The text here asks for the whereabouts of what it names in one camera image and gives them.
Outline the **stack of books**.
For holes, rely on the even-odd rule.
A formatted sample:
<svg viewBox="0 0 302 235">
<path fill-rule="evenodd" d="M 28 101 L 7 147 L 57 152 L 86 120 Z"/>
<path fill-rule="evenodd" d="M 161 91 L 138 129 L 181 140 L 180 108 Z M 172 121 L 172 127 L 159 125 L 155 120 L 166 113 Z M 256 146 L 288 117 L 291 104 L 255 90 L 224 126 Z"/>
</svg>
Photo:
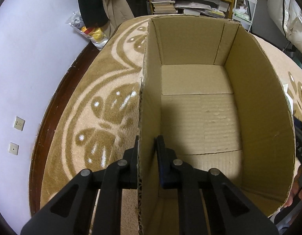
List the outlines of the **stack of books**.
<svg viewBox="0 0 302 235">
<path fill-rule="evenodd" d="M 176 14 L 176 0 L 151 0 L 154 14 Z"/>
</svg>

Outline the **beige brown patterned rug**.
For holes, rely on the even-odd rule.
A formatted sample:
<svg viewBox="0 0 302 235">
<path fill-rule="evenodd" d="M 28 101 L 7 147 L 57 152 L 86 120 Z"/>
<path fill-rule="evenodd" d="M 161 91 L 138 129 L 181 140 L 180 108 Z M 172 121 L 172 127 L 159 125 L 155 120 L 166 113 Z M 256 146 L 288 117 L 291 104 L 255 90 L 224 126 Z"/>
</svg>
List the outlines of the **beige brown patterned rug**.
<svg viewBox="0 0 302 235">
<path fill-rule="evenodd" d="M 139 114 L 148 22 L 122 23 L 79 82 L 56 129 L 47 158 L 41 203 L 82 169 L 102 170 L 140 136 Z M 281 75 L 292 116 L 302 121 L 302 70 L 293 61 Z M 125 191 L 122 234 L 140 231 L 140 193 Z"/>
</svg>

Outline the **brown cardboard box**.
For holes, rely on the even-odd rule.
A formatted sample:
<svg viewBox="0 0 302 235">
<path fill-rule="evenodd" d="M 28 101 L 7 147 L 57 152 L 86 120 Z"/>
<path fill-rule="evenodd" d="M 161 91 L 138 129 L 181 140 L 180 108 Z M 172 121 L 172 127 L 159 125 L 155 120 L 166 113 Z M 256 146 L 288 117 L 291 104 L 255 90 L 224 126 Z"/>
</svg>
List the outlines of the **brown cardboard box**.
<svg viewBox="0 0 302 235">
<path fill-rule="evenodd" d="M 153 144 L 160 135 L 179 159 L 219 169 L 266 216 L 283 205 L 295 139 L 281 75 L 292 64 L 235 21 L 149 20 L 139 114 L 142 234 L 178 234 L 177 193 L 159 187 Z"/>
</svg>

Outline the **plastic bag with yellow items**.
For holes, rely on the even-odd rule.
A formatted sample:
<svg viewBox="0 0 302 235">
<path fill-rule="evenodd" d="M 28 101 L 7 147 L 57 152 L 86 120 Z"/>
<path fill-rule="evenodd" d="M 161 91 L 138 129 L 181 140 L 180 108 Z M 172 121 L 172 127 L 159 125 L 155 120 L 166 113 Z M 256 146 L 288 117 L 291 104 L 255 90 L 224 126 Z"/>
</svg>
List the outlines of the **plastic bag with yellow items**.
<svg viewBox="0 0 302 235">
<path fill-rule="evenodd" d="M 69 17 L 65 23 L 86 39 L 90 40 L 98 50 L 102 50 L 108 42 L 108 37 L 100 27 L 87 28 L 85 26 L 79 11 L 73 12 L 71 17 Z"/>
</svg>

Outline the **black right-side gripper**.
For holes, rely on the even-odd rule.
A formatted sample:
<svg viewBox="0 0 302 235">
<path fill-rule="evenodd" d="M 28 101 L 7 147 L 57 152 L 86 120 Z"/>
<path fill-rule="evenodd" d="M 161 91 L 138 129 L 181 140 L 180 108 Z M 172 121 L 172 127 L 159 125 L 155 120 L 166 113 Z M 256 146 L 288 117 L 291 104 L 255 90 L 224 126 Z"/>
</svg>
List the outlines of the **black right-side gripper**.
<svg viewBox="0 0 302 235">
<path fill-rule="evenodd" d="M 296 147 L 296 157 L 300 163 L 297 174 L 294 178 L 293 183 L 293 193 L 302 200 L 302 122 L 293 117 L 294 119 L 294 129 L 295 129 L 295 147 Z"/>
</svg>

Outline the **beige hanging coat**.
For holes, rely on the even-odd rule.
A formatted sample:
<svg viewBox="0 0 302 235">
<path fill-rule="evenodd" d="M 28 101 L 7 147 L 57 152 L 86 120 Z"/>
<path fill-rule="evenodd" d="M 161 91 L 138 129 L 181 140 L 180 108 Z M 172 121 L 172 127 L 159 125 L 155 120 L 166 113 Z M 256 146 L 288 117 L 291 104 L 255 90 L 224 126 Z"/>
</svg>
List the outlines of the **beige hanging coat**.
<svg viewBox="0 0 302 235">
<path fill-rule="evenodd" d="M 104 34 L 110 37 L 123 22 L 133 19 L 134 15 L 126 0 L 102 0 L 108 22 L 102 27 Z"/>
</svg>

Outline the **lower wall socket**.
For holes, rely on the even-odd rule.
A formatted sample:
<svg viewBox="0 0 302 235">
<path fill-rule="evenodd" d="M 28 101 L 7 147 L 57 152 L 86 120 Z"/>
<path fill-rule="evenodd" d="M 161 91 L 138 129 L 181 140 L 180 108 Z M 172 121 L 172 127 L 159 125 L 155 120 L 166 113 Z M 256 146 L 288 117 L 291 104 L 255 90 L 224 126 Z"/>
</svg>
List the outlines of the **lower wall socket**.
<svg viewBox="0 0 302 235">
<path fill-rule="evenodd" d="M 18 155 L 18 151 L 19 151 L 19 145 L 10 142 L 8 152 L 13 155 Z"/>
</svg>

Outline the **black hanging coat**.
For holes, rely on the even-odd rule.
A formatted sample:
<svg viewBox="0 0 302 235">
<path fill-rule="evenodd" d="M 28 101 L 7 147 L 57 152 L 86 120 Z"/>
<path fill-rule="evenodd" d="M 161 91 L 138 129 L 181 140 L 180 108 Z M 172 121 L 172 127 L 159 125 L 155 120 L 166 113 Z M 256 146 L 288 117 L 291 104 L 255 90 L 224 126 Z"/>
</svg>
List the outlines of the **black hanging coat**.
<svg viewBox="0 0 302 235">
<path fill-rule="evenodd" d="M 79 10 L 87 28 L 102 27 L 109 19 L 105 13 L 103 0 L 78 0 Z"/>
</svg>

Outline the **wall socket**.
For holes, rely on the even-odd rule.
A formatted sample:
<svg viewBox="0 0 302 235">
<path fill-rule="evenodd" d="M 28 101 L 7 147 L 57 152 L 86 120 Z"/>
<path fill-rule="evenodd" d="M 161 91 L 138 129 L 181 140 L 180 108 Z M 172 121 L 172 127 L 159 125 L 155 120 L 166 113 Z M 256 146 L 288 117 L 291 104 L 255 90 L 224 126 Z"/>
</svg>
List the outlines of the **wall socket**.
<svg viewBox="0 0 302 235">
<path fill-rule="evenodd" d="M 18 155 L 18 151 L 19 151 L 19 145 L 10 142 L 8 152 L 13 155 Z"/>
<path fill-rule="evenodd" d="M 17 116 L 14 121 L 14 128 L 23 131 L 24 125 L 25 120 Z"/>
</svg>

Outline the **upper wall socket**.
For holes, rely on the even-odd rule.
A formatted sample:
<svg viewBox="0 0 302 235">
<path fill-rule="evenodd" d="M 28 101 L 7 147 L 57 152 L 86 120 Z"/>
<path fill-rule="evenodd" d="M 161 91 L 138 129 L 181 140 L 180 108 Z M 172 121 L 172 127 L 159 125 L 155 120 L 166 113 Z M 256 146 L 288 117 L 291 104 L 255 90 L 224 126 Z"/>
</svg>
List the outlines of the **upper wall socket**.
<svg viewBox="0 0 302 235">
<path fill-rule="evenodd" d="M 23 131 L 24 125 L 25 120 L 17 116 L 14 121 L 14 128 Z"/>
</svg>

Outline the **white metal trolley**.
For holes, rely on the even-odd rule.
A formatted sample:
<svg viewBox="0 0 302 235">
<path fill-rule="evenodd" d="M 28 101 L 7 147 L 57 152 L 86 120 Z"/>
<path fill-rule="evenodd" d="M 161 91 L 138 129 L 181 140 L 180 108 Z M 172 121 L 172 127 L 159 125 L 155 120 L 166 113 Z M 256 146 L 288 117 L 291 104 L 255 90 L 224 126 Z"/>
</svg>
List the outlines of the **white metal trolley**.
<svg viewBox="0 0 302 235">
<path fill-rule="evenodd" d="M 251 31 L 258 0 L 235 0 L 232 19 Z"/>
</svg>

